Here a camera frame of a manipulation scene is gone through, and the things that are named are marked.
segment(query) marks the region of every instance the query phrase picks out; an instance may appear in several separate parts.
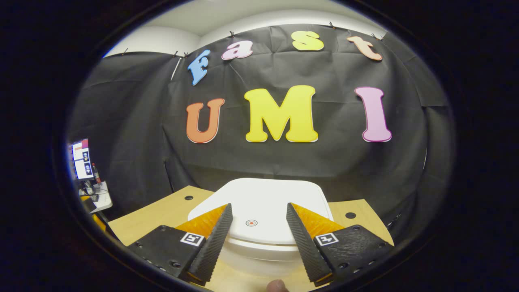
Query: ceiling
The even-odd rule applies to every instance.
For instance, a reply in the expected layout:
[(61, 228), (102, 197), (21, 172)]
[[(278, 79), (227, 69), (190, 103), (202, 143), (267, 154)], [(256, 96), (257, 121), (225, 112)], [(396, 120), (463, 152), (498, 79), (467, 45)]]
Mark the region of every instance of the ceiling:
[(247, 16), (286, 9), (330, 12), (381, 28), (350, 8), (330, 0), (194, 0), (169, 10), (145, 26), (167, 26), (203, 36)]

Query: wooden table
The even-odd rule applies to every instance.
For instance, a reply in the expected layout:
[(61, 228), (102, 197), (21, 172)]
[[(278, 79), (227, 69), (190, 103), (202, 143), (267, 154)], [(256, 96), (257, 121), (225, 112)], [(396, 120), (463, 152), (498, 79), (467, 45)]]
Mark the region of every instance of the wooden table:
[[(187, 221), (189, 212), (212, 194), (211, 191), (188, 186), (144, 208), (111, 221), (108, 225), (119, 240), (128, 246), (159, 225), (176, 227), (184, 223)], [(362, 225), (393, 245), (387, 228), (365, 200), (334, 202), (329, 203), (329, 206), (335, 222), (344, 227)], [(355, 213), (356, 217), (346, 218), (345, 214), (349, 212)], [(275, 279), (277, 278), (237, 271), (219, 260), (214, 268), (211, 281), (207, 282), (205, 288), (215, 292), (264, 292), (267, 284)], [(283, 281), (291, 292), (310, 291), (316, 288), (308, 280), (302, 265), (292, 274), (283, 277)]]

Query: yellow letter m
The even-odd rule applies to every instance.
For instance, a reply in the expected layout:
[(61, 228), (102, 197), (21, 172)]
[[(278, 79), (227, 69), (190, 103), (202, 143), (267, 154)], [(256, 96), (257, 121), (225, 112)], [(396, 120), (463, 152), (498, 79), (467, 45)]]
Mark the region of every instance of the yellow letter m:
[(315, 142), (318, 134), (313, 130), (312, 96), (316, 90), (308, 85), (292, 86), (279, 107), (266, 89), (254, 89), (245, 93), (251, 104), (251, 130), (245, 136), (248, 142), (265, 142), (263, 121), (278, 141), (290, 120), (286, 139), (290, 142)]

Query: finger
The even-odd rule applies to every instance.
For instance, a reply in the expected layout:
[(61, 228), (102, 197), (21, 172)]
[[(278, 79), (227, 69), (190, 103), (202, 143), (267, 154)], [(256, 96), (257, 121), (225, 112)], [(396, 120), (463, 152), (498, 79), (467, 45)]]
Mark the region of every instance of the finger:
[(282, 280), (274, 280), (267, 285), (267, 292), (289, 292)]

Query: monitor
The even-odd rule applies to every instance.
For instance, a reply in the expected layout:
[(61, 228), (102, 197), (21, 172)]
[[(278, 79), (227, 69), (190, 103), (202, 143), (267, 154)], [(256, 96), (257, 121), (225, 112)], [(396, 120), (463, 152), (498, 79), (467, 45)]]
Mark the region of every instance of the monitor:
[(88, 139), (79, 140), (69, 145), (69, 159), (74, 179), (94, 179), (90, 161), (90, 152), (88, 151)]

